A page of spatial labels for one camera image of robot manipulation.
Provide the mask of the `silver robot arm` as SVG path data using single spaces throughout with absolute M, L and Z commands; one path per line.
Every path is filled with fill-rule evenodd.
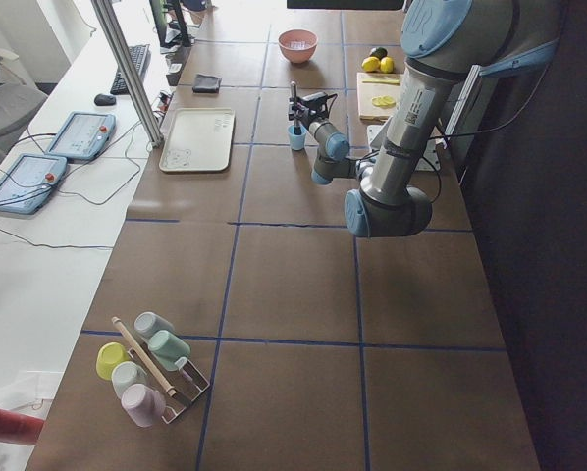
M 513 76 L 548 64 L 563 17 L 561 1 L 414 1 L 400 46 L 405 74 L 378 151 L 351 160 L 349 144 L 329 120 L 329 95 L 292 95 L 289 119 L 319 144 L 312 178 L 358 179 L 345 197 L 345 219 L 358 237 L 412 236 L 424 230 L 432 203 L 410 178 L 452 88 L 478 65 L 484 75 Z

